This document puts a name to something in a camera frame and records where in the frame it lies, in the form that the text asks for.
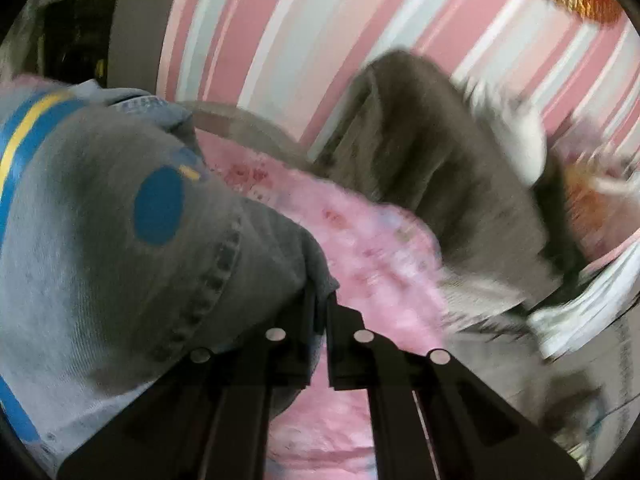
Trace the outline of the pink floral bed quilt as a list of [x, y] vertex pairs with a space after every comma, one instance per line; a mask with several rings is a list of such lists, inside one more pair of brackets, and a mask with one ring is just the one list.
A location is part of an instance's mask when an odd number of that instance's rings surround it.
[[[320, 244], [337, 300], [369, 330], [424, 354], [442, 343], [438, 243], [395, 206], [358, 194], [201, 130], [206, 164], [235, 191], [299, 223]], [[268, 479], [373, 479], [373, 437], [364, 391], [335, 391], [318, 365], [310, 387], [271, 424]]]

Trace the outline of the blue denim jacket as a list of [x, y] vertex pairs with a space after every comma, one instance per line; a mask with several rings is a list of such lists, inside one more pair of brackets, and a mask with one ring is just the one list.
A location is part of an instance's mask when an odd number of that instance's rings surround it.
[[49, 476], [186, 352], [305, 288], [337, 288], [316, 240], [212, 174], [183, 108], [2, 91], [1, 402]]

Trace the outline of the grey bed headboard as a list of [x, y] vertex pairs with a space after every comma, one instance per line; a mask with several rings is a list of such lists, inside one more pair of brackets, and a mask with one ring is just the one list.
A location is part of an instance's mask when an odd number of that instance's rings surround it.
[[192, 113], [195, 128], [264, 153], [298, 170], [311, 170], [304, 150], [285, 131], [267, 119], [230, 104], [182, 101]]

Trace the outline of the white cloth bundle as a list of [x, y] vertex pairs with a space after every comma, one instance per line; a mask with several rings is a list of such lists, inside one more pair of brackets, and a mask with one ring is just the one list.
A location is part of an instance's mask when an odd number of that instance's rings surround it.
[[486, 126], [526, 188], [542, 176], [547, 162], [546, 130], [538, 110], [524, 96], [486, 80], [458, 83], [472, 116]]

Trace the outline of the colourful gift bag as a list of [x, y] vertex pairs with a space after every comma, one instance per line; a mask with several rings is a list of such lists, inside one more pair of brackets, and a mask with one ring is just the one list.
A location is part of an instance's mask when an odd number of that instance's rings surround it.
[[590, 262], [616, 258], [639, 239], [639, 156], [620, 152], [588, 119], [558, 131], [552, 150], [582, 252]]

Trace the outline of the dark grey fuzzy blanket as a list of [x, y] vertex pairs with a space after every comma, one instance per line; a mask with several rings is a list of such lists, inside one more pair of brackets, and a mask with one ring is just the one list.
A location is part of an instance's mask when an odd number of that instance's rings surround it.
[[540, 176], [523, 183], [447, 75], [395, 50], [352, 81], [314, 169], [412, 212], [437, 238], [451, 275], [506, 285], [533, 309], [579, 295], [587, 264], [567, 219], [560, 164], [544, 158]]

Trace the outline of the grey air cooler appliance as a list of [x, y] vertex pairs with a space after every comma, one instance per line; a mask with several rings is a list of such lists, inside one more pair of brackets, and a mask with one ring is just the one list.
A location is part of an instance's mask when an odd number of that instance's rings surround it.
[[30, 71], [155, 91], [174, 0], [36, 0]]

